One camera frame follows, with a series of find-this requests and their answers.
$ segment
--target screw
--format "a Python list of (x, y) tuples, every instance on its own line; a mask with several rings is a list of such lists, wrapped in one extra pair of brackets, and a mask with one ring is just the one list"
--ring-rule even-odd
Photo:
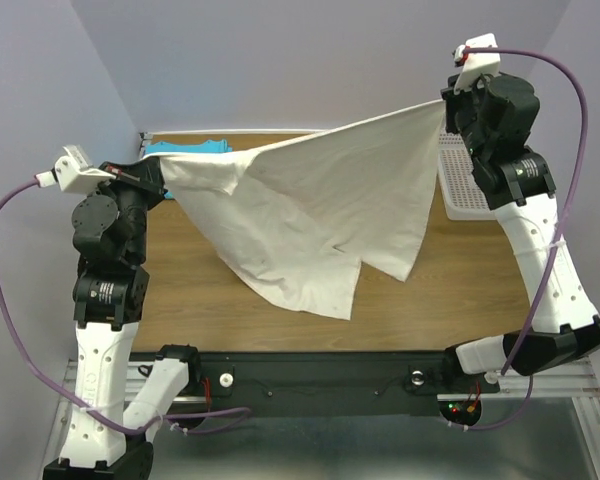
[(223, 373), (220, 375), (220, 385), (222, 385), (224, 388), (229, 388), (231, 385), (233, 385), (233, 375), (230, 373)]
[(424, 373), (420, 370), (414, 370), (411, 372), (411, 383), (416, 387), (424, 385)]
[(498, 383), (498, 374), (496, 372), (486, 372), (484, 374), (484, 379), (487, 383), (495, 385)]

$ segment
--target white connector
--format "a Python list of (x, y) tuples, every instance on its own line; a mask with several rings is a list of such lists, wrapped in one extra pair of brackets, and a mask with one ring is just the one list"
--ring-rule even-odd
[(116, 178), (115, 175), (91, 165), (80, 147), (66, 145), (62, 148), (65, 154), (56, 161), (54, 170), (63, 192), (88, 195), (99, 183)]
[(485, 337), (465, 343), (456, 348), (456, 355), (466, 374), (500, 370), (507, 360), (502, 340), (504, 336)]
[(50, 187), (51, 185), (55, 185), (56, 183), (58, 183), (56, 181), (56, 177), (53, 175), (53, 172), (51, 170), (39, 173), (35, 177), (36, 180), (38, 180), (38, 186), (40, 188)]
[(466, 47), (488, 48), (497, 47), (496, 37), (493, 33), (480, 35), (470, 38), (464, 45), (456, 48), (453, 59), (457, 65), (462, 65), (462, 72), (453, 87), (454, 93), (460, 93), (462, 90), (468, 90), (474, 82), (480, 78), (480, 75), (498, 75), (500, 71), (500, 54), (498, 53), (480, 53), (476, 55), (465, 55)]

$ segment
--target metal surface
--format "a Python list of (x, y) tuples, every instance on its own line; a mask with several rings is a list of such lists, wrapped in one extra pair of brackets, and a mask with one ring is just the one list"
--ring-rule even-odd
[[(481, 422), (518, 404), (485, 400)], [(155, 448), (151, 478), (160, 480), (597, 478), (570, 399), (534, 400), (493, 432), (408, 416), (251, 419), (217, 436), (162, 429)]]
[(600, 478), (600, 400), (598, 398), (574, 398), (573, 406), (582, 427), (591, 460)]
[[(144, 384), (132, 362), (126, 397)], [(65, 387), (75, 385), (75, 367)], [(441, 418), (409, 416), (252, 418), (221, 435), (183, 437), (163, 428), (151, 478), (304, 479), (600, 479), (600, 390), (588, 359), (538, 374), (531, 404), (511, 425), (491, 432), (446, 427)], [(528, 379), (499, 378), (483, 395), (481, 424), (515, 411)], [(457, 395), (439, 399), (459, 398)], [(179, 403), (204, 402), (181, 397)], [(45, 462), (56, 458), (70, 408), (61, 401)]]

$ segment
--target white cable tie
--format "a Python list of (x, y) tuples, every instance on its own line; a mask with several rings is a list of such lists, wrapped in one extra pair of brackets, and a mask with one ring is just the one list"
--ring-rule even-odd
[(542, 246), (542, 247), (530, 248), (528, 250), (521, 250), (519, 252), (515, 252), (514, 255), (516, 257), (519, 257), (521, 255), (527, 255), (529, 253), (549, 251), (553, 247), (562, 247), (563, 245), (566, 245), (566, 243), (567, 243), (566, 240), (562, 239), (562, 240), (558, 240), (555, 243), (549, 243), (549, 244), (547, 244), (545, 246)]
[(111, 408), (111, 407), (115, 407), (117, 405), (120, 405), (121, 403), (124, 403), (124, 400), (120, 400), (118, 402), (114, 402), (114, 403), (110, 403), (108, 405), (99, 405), (97, 407), (93, 407), (93, 406), (89, 406), (89, 407), (79, 407), (79, 410), (81, 413), (87, 413), (87, 412), (101, 412), (102, 410), (105, 410), (107, 408)]

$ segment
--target perforated tray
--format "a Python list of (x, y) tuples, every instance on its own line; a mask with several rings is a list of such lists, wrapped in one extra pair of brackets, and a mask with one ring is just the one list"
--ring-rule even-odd
[(495, 220), (471, 175), (471, 158), (459, 135), (441, 133), (438, 178), (451, 220)]

